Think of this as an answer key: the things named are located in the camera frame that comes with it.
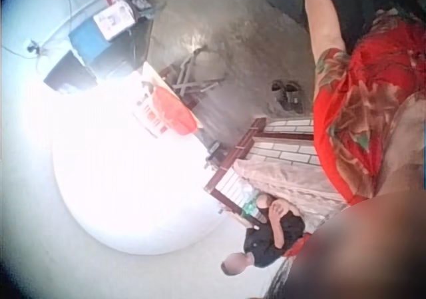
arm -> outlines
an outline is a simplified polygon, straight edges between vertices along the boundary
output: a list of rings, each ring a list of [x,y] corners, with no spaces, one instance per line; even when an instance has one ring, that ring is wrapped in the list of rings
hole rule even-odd
[[[280,221],[271,222],[272,232],[274,233],[274,245],[278,249],[284,247],[284,231],[282,231]]]
[[[274,204],[277,204],[279,207],[281,207],[281,218],[289,211],[291,211],[295,216],[302,217],[299,209],[293,204],[290,204],[286,199],[277,199],[272,203],[272,205]]]
[[[330,49],[345,50],[340,24],[331,0],[305,0],[311,35],[312,52],[317,63],[321,54]]]
[[[278,249],[284,246],[284,231],[282,230],[280,219],[288,212],[287,208],[282,208],[280,204],[272,204],[269,219],[272,233],[274,234],[274,245]]]

wooden bed frame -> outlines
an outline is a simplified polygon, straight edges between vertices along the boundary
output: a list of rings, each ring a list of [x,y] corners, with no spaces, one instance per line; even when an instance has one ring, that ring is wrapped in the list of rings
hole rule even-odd
[[[243,209],[238,206],[234,201],[230,200],[227,196],[222,194],[216,186],[224,178],[225,174],[232,168],[235,160],[246,158],[250,149],[256,141],[269,142],[269,143],[282,143],[290,142],[313,142],[313,134],[288,134],[288,133],[265,133],[264,129],[267,124],[266,118],[257,118],[252,126],[248,129],[246,134],[238,142],[238,144],[226,155],[224,161],[220,164],[219,169],[208,181],[204,190],[211,196],[219,200],[224,206],[230,209],[234,214],[242,216]],[[251,215],[244,216],[253,225],[259,225],[261,222]]]

man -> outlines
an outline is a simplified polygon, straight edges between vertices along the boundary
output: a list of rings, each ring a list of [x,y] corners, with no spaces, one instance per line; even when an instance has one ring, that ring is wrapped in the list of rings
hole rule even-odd
[[[269,221],[258,229],[247,229],[244,252],[230,254],[220,266],[227,276],[240,274],[249,266],[265,268],[271,265],[303,236],[305,223],[299,211],[286,200],[272,201],[269,196],[262,195],[257,205]]]

concrete floor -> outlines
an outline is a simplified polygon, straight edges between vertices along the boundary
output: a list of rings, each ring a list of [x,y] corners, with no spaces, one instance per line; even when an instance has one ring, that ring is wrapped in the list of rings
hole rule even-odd
[[[270,91],[294,80],[312,109],[314,60],[309,36],[265,0],[154,0],[166,3],[154,22],[148,61],[161,70],[207,45],[226,64],[226,80],[194,108],[209,139],[234,145],[258,115],[285,117]]]

white wall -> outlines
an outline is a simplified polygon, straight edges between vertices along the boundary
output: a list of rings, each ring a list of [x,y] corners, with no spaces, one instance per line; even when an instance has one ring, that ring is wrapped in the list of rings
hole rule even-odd
[[[73,8],[91,1],[73,0]],[[6,0],[2,43],[24,54],[26,38],[48,39],[68,16],[67,0]],[[67,50],[59,45],[63,49],[42,65],[42,75]],[[227,253],[242,245],[244,229],[232,221],[189,249],[155,257],[116,252],[84,232],[63,204],[53,175],[48,120],[57,95],[40,82],[35,61],[3,50],[1,57],[1,256],[34,298],[247,298],[262,293],[270,270],[227,278],[218,268]]]

